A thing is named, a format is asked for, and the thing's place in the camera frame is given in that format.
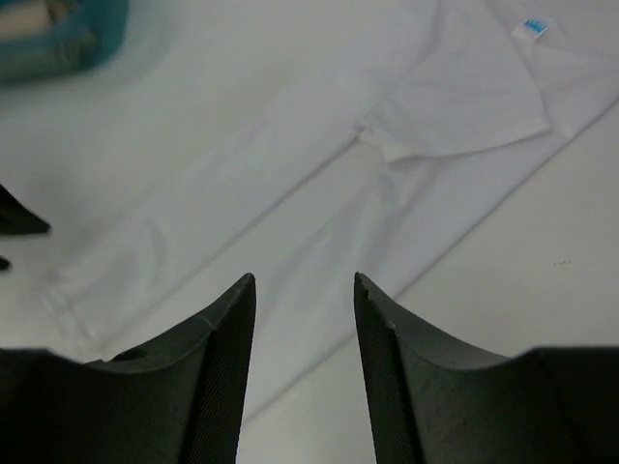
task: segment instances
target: blue and white tag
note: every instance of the blue and white tag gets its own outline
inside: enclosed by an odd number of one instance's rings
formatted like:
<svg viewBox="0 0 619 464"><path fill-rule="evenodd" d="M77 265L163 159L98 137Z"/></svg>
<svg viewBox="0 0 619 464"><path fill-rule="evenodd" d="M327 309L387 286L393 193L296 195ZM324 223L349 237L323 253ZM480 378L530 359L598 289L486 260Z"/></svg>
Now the blue and white tag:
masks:
<svg viewBox="0 0 619 464"><path fill-rule="evenodd" d="M512 33L517 39L537 41L548 30L548 22L543 19L528 19Z"/></svg>

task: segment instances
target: white table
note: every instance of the white table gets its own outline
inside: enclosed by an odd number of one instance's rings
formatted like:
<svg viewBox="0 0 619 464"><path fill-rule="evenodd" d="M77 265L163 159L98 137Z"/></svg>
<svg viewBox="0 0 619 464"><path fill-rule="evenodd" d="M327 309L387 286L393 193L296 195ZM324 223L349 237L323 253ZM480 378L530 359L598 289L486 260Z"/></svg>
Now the white table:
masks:
<svg viewBox="0 0 619 464"><path fill-rule="evenodd" d="M619 4L568 3L575 37L619 53ZM539 344L619 344L618 174L615 105L400 301L507 356ZM356 340L245 425L239 462L375 462Z"/></svg>

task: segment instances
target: teal container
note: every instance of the teal container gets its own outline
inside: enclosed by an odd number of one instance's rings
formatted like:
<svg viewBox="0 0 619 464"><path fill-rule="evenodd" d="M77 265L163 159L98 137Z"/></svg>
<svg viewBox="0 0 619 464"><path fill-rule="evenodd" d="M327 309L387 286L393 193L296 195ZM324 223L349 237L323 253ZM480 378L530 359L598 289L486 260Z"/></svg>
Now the teal container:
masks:
<svg viewBox="0 0 619 464"><path fill-rule="evenodd" d="M0 8L20 0L0 0ZM44 34L0 42L0 83L97 67L121 46L129 0L74 0L71 13Z"/></svg>

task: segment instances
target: folded white cloth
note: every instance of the folded white cloth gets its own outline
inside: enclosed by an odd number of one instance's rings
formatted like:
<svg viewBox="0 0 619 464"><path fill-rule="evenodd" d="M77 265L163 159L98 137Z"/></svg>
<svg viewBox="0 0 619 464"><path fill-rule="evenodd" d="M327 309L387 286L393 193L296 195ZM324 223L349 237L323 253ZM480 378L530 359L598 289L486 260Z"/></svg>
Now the folded white cloth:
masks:
<svg viewBox="0 0 619 464"><path fill-rule="evenodd" d="M285 254L235 265L258 278L251 414L352 335L355 271L401 292L618 97L619 62L535 8L404 0L57 263L39 296L69 335L67 354L114 356L114 336L361 134L386 163L355 198L311 230L291 224Z"/></svg>

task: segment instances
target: blue label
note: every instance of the blue label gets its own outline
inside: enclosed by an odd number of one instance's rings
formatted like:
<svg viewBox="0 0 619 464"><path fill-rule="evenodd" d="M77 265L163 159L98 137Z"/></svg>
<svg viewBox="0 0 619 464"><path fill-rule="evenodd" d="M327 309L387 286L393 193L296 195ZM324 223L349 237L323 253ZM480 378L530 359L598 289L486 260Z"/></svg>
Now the blue label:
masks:
<svg viewBox="0 0 619 464"><path fill-rule="evenodd" d="M536 34L543 34L548 28L548 25L539 19L529 19L524 23L524 27L528 27L532 31L535 31Z"/></svg>

